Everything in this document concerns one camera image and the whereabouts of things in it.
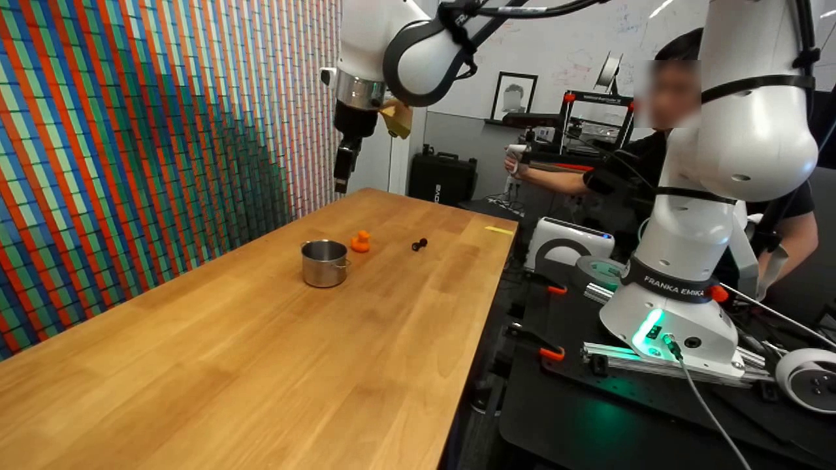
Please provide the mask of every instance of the workbench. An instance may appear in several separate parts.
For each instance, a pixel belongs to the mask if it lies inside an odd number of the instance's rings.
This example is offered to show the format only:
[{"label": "workbench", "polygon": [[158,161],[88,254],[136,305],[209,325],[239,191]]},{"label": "workbench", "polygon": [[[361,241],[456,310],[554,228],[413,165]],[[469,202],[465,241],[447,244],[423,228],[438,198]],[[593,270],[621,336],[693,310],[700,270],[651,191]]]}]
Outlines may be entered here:
[{"label": "workbench", "polygon": [[[306,287],[301,245],[356,229],[345,285]],[[435,468],[512,237],[340,198],[0,364],[0,468]]]},{"label": "workbench", "polygon": [[[567,361],[544,368],[532,345],[515,347],[497,413],[502,456],[487,468],[738,468],[681,379],[597,375],[584,366],[580,345],[600,334],[597,308],[582,295],[589,278],[558,264],[549,272],[567,292],[550,295],[540,279],[520,285],[518,321],[561,345]],[[755,470],[836,468],[831,419],[798,409],[781,391],[700,389]]]}]

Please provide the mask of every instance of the stainless steel cup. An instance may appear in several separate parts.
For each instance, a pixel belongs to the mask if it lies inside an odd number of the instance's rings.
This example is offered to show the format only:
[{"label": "stainless steel cup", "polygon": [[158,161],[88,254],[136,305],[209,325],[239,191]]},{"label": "stainless steel cup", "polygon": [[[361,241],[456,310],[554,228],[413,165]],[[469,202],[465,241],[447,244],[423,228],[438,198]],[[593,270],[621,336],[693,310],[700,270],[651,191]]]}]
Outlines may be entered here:
[{"label": "stainless steel cup", "polygon": [[309,241],[302,245],[302,283],[316,289],[329,289],[345,283],[346,248],[336,241]]}]

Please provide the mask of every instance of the multicolored striped wall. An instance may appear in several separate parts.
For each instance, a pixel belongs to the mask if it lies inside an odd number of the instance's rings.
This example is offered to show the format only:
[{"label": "multicolored striped wall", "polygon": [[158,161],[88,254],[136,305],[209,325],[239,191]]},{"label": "multicolored striped wall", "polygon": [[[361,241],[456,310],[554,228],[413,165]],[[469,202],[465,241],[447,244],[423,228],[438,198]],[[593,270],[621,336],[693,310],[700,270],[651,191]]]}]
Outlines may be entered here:
[{"label": "multicolored striped wall", "polygon": [[0,15],[0,357],[331,198],[336,0]]}]

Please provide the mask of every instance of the black table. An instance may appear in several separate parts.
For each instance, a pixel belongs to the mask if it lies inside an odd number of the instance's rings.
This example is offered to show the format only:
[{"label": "black table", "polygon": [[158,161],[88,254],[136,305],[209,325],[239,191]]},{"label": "black table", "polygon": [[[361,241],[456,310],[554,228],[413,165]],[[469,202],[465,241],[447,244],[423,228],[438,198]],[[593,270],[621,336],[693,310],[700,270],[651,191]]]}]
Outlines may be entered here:
[{"label": "black table", "polygon": [[[683,381],[589,374],[580,345],[597,318],[582,297],[584,278],[561,272],[558,283],[570,287],[561,297],[540,283],[525,285],[523,325],[563,345],[567,361],[544,370],[532,347],[518,347],[502,402],[502,441],[549,468],[738,468]],[[834,419],[810,416],[784,398],[708,385],[700,391],[755,470],[836,468]]]}]

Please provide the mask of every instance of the wooden table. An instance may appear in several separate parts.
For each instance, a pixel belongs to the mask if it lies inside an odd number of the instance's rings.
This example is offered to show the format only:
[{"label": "wooden table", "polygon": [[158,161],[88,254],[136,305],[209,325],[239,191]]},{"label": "wooden table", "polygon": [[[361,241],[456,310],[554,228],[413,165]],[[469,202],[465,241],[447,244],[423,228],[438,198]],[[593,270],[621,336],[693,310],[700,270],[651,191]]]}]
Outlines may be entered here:
[{"label": "wooden table", "polygon": [[[302,241],[356,229],[306,287]],[[0,364],[0,468],[435,468],[512,232],[346,197]]]}]

